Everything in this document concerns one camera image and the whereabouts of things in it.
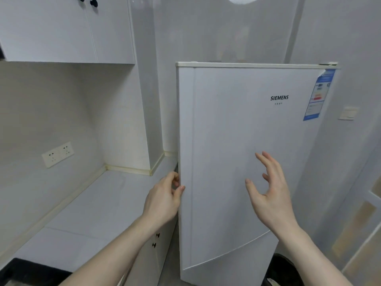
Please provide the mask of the person's left hand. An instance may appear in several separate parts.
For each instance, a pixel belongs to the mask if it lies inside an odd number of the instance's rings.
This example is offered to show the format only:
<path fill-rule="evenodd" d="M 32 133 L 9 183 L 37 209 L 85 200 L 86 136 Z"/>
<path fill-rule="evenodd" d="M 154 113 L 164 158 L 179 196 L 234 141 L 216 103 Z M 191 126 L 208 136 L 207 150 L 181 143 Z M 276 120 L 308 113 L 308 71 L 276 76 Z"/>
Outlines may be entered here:
<path fill-rule="evenodd" d="M 153 229 L 159 229 L 177 214 L 180 206 L 174 204 L 173 190 L 179 186 L 179 174 L 169 172 L 149 191 L 142 216 Z"/>

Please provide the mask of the white wall socket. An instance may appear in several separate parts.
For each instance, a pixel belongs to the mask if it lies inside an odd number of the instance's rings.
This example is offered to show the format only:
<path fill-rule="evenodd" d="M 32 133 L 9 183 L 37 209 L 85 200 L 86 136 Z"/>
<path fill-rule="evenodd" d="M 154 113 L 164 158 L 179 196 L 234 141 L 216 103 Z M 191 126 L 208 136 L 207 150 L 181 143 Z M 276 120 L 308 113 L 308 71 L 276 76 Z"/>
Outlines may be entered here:
<path fill-rule="evenodd" d="M 74 155 L 74 153 L 75 153 L 70 141 L 59 146 L 58 150 L 60 153 L 61 160 L 64 160 L 64 159 Z"/>
<path fill-rule="evenodd" d="M 59 163 L 62 160 L 60 147 L 54 148 L 42 155 L 44 164 L 46 168 L 51 168 L 55 164 Z"/>

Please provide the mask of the cream light switch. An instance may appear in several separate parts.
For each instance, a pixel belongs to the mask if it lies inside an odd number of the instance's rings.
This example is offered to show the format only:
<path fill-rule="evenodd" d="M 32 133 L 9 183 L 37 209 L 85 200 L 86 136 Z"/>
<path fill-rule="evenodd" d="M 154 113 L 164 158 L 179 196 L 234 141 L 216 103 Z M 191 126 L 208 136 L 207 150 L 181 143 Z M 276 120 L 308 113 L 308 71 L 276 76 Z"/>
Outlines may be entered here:
<path fill-rule="evenodd" d="M 359 111 L 359 107 L 345 106 L 338 120 L 353 121 Z"/>

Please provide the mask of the short white fridge door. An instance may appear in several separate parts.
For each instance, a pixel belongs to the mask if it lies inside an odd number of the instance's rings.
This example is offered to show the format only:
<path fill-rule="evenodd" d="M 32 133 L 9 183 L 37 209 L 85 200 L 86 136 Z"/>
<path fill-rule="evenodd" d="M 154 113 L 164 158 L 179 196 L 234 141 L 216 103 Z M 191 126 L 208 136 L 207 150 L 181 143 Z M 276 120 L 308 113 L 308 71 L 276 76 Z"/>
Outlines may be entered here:
<path fill-rule="evenodd" d="M 196 286 L 261 286 L 278 239 L 268 231 L 217 258 L 180 270 L 180 279 Z"/>

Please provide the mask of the narrow white wall cabinet door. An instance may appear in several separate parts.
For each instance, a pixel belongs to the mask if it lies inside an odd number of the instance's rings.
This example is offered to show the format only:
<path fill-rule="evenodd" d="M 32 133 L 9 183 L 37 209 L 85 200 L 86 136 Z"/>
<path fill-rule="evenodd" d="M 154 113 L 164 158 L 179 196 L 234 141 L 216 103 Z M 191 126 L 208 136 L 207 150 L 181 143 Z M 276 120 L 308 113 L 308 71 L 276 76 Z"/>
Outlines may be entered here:
<path fill-rule="evenodd" d="M 135 64 L 128 0 L 86 0 L 88 21 L 98 63 Z"/>

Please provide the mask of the black bin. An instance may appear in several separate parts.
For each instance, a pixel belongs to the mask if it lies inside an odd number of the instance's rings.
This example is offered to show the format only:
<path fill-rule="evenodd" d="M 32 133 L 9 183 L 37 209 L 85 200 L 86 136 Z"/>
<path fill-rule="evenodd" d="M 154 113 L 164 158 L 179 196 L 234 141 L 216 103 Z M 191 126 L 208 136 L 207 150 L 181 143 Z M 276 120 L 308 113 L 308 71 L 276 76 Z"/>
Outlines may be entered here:
<path fill-rule="evenodd" d="M 304 286 L 295 266 L 281 254 L 273 255 L 261 286 L 273 286 L 269 279 L 280 286 Z"/>

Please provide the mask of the white framed glass door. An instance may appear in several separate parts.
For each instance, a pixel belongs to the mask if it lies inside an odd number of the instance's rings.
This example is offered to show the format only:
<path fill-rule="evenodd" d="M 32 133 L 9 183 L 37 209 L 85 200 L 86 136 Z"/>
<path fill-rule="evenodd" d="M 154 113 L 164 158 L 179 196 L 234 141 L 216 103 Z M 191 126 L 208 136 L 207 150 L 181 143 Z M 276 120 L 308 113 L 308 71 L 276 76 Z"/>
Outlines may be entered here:
<path fill-rule="evenodd" d="M 381 286 L 381 147 L 323 225 L 317 245 L 353 286 Z"/>

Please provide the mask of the tall white fridge door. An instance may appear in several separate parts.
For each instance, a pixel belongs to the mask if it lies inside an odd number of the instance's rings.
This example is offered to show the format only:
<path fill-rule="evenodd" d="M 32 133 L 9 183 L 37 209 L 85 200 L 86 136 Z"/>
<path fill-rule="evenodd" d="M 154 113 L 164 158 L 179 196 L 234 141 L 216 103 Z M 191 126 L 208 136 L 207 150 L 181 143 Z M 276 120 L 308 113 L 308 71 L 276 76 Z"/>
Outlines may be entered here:
<path fill-rule="evenodd" d="M 332 97 L 303 121 L 325 69 L 338 66 L 176 62 L 181 183 L 181 267 L 229 253 L 268 232 L 253 213 L 244 180 L 266 191 L 266 151 L 298 186 Z"/>

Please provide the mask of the wide white wall cabinet door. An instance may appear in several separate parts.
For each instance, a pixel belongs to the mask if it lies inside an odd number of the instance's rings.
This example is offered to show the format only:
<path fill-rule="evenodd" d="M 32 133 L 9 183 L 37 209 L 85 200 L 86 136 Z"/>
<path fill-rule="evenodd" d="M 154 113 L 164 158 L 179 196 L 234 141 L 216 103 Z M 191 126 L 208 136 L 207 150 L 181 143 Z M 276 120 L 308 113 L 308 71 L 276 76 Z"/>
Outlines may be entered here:
<path fill-rule="evenodd" d="M 0 0 L 0 47 L 9 62 L 98 62 L 79 0 Z"/>

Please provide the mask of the white base cabinet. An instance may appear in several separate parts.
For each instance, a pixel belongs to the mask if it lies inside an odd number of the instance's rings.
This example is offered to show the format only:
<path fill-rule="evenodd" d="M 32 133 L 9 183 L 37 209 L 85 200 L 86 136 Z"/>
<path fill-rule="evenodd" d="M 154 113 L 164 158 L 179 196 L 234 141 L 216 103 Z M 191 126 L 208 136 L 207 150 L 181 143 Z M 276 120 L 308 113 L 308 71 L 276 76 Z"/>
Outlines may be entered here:
<path fill-rule="evenodd" d="M 145 243 L 131 268 L 118 286 L 157 286 L 168 253 L 178 216 L 157 230 Z"/>

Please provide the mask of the person's right hand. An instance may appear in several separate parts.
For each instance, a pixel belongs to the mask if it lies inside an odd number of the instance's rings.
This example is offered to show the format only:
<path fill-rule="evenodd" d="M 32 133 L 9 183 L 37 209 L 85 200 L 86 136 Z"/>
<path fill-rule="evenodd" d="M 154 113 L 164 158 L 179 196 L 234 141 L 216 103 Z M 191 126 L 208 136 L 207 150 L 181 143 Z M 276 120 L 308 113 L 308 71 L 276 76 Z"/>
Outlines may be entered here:
<path fill-rule="evenodd" d="M 255 153 L 255 157 L 264 166 L 268 165 L 268 161 L 263 156 L 263 153 Z M 268 185 L 267 192 L 263 194 L 265 196 L 263 205 L 261 207 L 253 207 L 259 220 L 267 227 L 276 220 L 296 220 L 288 184 L 273 181 L 268 182 Z"/>

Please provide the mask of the black sink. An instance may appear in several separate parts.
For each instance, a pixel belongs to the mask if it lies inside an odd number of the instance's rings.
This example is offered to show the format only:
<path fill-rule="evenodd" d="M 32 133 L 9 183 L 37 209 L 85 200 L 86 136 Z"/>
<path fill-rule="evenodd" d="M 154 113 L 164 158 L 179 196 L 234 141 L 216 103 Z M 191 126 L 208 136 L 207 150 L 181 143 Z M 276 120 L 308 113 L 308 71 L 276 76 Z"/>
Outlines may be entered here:
<path fill-rule="evenodd" d="M 0 270 L 0 286 L 58 286 L 72 272 L 13 258 Z"/>

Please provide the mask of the person's left forearm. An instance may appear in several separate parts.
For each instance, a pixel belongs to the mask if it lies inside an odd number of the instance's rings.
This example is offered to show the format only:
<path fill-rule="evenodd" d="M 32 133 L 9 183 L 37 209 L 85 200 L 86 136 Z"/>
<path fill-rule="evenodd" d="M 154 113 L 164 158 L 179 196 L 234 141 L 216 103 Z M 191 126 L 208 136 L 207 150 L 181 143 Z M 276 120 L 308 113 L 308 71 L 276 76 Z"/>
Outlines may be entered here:
<path fill-rule="evenodd" d="M 142 214 L 59 286 L 117 286 L 143 245 L 176 213 Z"/>

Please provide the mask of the blue energy label sticker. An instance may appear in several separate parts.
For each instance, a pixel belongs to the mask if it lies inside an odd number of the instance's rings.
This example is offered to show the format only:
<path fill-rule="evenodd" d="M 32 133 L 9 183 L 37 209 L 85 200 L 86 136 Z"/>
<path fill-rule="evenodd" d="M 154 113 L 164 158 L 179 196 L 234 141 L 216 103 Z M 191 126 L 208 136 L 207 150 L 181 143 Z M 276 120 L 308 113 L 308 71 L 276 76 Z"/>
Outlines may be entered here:
<path fill-rule="evenodd" d="M 334 79 L 336 69 L 325 69 L 317 78 L 312 90 L 303 121 L 319 117 L 324 101 L 328 95 L 331 83 Z"/>

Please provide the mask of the person's right forearm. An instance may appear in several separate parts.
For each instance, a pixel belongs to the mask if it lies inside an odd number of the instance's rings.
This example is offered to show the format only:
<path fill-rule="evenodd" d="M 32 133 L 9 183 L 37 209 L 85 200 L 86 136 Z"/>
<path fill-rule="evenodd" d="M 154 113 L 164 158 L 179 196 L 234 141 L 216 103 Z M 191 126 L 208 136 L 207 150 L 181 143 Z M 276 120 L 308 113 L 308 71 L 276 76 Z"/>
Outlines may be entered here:
<path fill-rule="evenodd" d="M 289 252 L 306 286 L 353 286 L 296 220 L 276 220 L 268 227 Z"/>

